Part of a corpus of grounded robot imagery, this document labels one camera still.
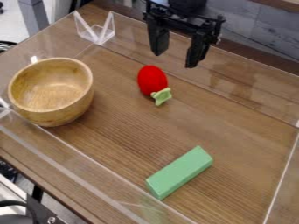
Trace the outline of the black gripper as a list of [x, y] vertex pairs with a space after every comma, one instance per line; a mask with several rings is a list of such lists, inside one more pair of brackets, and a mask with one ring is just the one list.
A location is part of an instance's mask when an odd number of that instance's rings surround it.
[[[144, 0], [144, 2], [144, 18], [153, 16], [168, 23], [173, 30], [184, 33], [199, 30], [192, 35], [185, 58], [185, 67], [195, 68], [205, 58], [209, 44], [217, 44], [220, 41], [224, 16], [208, 12], [208, 0]], [[168, 49], [169, 31], [151, 18], [147, 19], [147, 30], [151, 50], [153, 55], [159, 56]]]

